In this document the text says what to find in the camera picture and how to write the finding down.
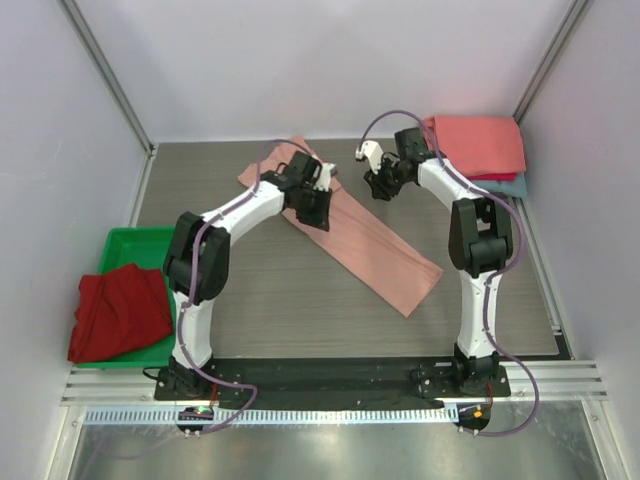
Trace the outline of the pink printed t shirt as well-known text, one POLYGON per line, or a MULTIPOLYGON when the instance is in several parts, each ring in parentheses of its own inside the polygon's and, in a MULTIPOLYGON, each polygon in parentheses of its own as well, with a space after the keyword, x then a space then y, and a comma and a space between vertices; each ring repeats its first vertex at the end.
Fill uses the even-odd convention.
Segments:
POLYGON ((359 168, 351 160, 339 154, 331 161, 340 173, 331 181, 330 230, 304 225, 287 209, 279 216, 276 243, 296 254, 301 248, 295 239, 323 250, 325 257, 335 260, 407 318, 435 287, 443 270, 354 197, 364 191, 364 182, 356 178, 359 168))

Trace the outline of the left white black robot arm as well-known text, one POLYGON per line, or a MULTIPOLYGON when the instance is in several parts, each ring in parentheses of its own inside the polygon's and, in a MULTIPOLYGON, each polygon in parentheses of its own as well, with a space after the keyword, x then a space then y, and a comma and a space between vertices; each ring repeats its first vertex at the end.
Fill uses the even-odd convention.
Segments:
POLYGON ((222 207, 178 218, 162 268, 174 298, 176 326, 160 386, 193 400, 210 392, 215 380, 205 368, 213 358, 212 312, 229 277, 234 243, 286 209, 300 223, 327 231, 335 175, 335 165, 297 151, 270 170, 257 166, 253 184, 222 207))

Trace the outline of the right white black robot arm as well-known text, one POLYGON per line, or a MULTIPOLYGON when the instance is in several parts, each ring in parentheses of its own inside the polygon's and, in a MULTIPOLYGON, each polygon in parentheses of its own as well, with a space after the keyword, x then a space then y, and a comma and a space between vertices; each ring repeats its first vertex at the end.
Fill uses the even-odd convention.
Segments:
POLYGON ((355 159, 368 164, 364 180, 371 195, 389 201, 409 183, 430 191, 450 214, 448 254, 461 281, 461 325, 452 366, 424 381, 441 382, 444 392, 455 396, 507 397, 510 387, 493 329, 502 270, 514 250, 511 215, 429 147, 421 128, 401 130, 394 140, 394 152, 372 140, 356 149, 355 159))

